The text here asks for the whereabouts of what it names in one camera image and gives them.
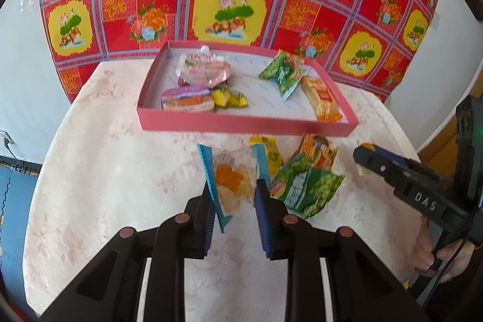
snack package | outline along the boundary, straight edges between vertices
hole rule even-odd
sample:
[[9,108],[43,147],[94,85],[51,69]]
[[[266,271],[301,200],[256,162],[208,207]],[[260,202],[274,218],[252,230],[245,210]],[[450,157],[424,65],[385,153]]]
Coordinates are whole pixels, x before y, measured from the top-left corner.
[[212,91],[214,104],[221,108],[244,108],[248,106],[248,99],[239,92],[219,86]]
[[290,56],[285,51],[279,51],[258,78],[277,82],[280,96],[283,100],[287,100],[305,74],[305,70],[298,67],[301,62],[300,58]]
[[312,167],[305,154],[300,153],[280,168],[271,184],[270,195],[302,218],[310,218],[330,201],[344,179],[344,175]]
[[283,165],[283,159],[277,148],[277,137],[253,135],[248,141],[249,144],[263,144],[265,154],[267,156],[267,164],[270,177],[277,175],[280,167]]
[[227,56],[211,53],[183,54],[176,75],[189,85],[214,88],[230,77],[231,65],[228,60]]
[[198,145],[210,196],[221,232],[243,199],[253,204],[257,179],[270,184],[265,148],[256,144],[236,151],[222,151]]
[[304,134],[299,149],[294,154],[305,153],[307,162],[316,168],[332,171],[339,148],[321,135]]
[[322,122],[338,122],[342,119],[339,105],[322,79],[305,76],[301,79],[300,86],[309,99],[309,103],[318,120]]
[[[182,78],[178,78],[178,86],[188,86],[189,84]],[[217,88],[220,87],[228,87],[228,80],[223,81],[221,84],[216,86]]]
[[210,91],[203,86],[183,86],[168,89],[161,95],[164,110],[182,112],[205,112],[214,109]]

black cable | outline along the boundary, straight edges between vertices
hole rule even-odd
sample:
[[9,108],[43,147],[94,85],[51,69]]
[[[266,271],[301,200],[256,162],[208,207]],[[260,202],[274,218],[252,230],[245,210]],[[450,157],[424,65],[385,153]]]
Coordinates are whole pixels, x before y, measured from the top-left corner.
[[15,155],[11,152],[10,147],[8,146],[8,144],[6,144],[5,146],[8,149],[8,151],[10,152],[10,154],[14,157],[14,159],[18,160],[18,158],[16,158]]
[[461,252],[461,250],[463,249],[463,247],[465,246],[465,244],[467,243],[467,241],[468,241],[468,237],[466,237],[466,238],[463,239],[463,241],[461,242],[461,245],[458,247],[458,249],[456,250],[456,252],[450,258],[450,260],[448,261],[448,263],[445,265],[445,267],[443,269],[441,269],[441,272],[439,273],[438,278],[436,279],[436,282],[434,283],[433,288],[431,289],[431,292],[429,293],[429,295],[427,296],[426,300],[423,303],[423,307],[426,306],[428,300],[430,300],[431,297],[434,295],[434,292],[435,292],[436,288],[438,287],[438,285],[440,284],[440,281],[443,279],[444,275],[446,274],[446,271],[450,268],[450,266],[452,265],[453,261],[456,259],[456,257],[458,256],[458,254]]

white wall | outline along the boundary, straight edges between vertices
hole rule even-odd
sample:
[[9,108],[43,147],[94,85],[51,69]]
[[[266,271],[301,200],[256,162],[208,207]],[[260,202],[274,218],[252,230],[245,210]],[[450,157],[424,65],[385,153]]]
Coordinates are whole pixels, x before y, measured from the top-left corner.
[[[42,163],[69,101],[47,45],[39,0],[0,9],[0,130],[19,159]],[[11,156],[0,141],[0,155]]]
[[386,101],[416,150],[448,117],[479,70],[483,24],[464,0],[439,0],[406,75]]

round table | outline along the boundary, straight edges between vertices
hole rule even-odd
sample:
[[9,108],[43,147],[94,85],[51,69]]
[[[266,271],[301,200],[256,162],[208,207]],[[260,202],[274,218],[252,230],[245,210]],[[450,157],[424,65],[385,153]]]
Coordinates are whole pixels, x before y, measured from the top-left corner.
[[[45,159],[32,199],[23,271],[27,301],[42,314],[85,264],[124,226],[157,227],[202,193],[205,177],[197,144],[228,150],[249,135],[146,132],[136,112],[152,60],[101,63],[64,118]],[[420,215],[376,175],[360,177],[352,151],[373,142],[417,159],[404,132],[371,93],[339,84],[360,120],[340,146],[333,172],[346,179],[310,219],[334,231],[351,226],[399,280],[411,274],[409,254]],[[279,136],[284,159],[300,137]],[[185,263],[187,321],[283,320],[286,261],[262,251],[254,209],[246,205],[221,234],[215,224],[204,260]]]

green snack bag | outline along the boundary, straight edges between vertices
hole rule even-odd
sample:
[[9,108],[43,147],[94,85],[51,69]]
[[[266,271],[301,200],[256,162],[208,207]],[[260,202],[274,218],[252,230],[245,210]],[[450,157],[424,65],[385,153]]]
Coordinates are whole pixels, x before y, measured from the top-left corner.
[[283,100],[287,100],[305,74],[305,70],[297,68],[301,62],[299,58],[291,57],[285,51],[279,51],[258,78],[277,82],[280,96]]
[[305,154],[300,153],[280,169],[273,179],[270,194],[283,201],[287,209],[310,218],[322,210],[344,179],[344,175],[313,168]]

